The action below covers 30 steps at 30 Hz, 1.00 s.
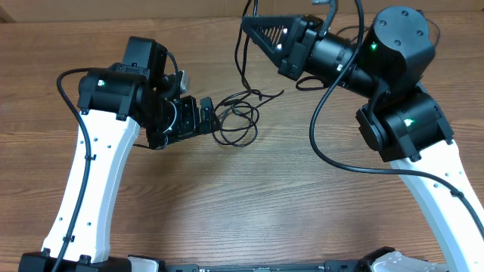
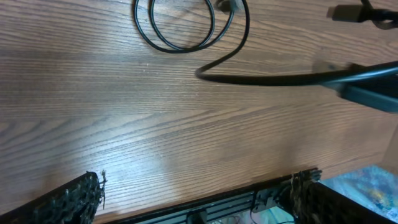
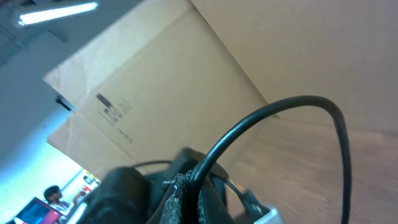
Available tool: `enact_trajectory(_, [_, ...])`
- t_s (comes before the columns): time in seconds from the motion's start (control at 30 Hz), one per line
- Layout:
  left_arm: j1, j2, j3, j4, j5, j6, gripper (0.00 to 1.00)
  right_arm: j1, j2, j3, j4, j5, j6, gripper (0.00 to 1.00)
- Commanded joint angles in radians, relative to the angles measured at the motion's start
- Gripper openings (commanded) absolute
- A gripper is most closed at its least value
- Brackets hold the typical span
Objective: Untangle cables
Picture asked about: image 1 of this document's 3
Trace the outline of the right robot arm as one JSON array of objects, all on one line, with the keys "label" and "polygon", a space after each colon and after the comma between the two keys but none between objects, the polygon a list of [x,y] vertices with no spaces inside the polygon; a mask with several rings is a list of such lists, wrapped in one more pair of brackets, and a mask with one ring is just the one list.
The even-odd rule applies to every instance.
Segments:
[{"label": "right robot arm", "polygon": [[421,78],[435,56],[428,20],[405,6],[380,11],[358,25],[354,42],[330,32],[325,19],[245,16],[242,30],[281,75],[310,73],[368,102],[355,114],[366,144],[400,177],[423,212],[444,255],[433,263],[383,247],[355,261],[326,261],[325,271],[481,271],[483,207],[464,171],[454,132]]}]

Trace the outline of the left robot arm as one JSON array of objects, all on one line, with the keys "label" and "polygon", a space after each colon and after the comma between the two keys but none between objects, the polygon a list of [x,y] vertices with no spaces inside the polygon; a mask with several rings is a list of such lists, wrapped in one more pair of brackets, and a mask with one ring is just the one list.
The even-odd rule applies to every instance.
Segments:
[{"label": "left robot arm", "polygon": [[153,39],[131,37],[123,60],[84,68],[79,99],[69,103],[79,124],[76,151],[57,217],[21,271],[163,271],[156,258],[110,255],[110,230],[123,169],[140,131],[149,150],[220,128],[209,97],[188,95],[183,70],[166,74],[174,56]]}]

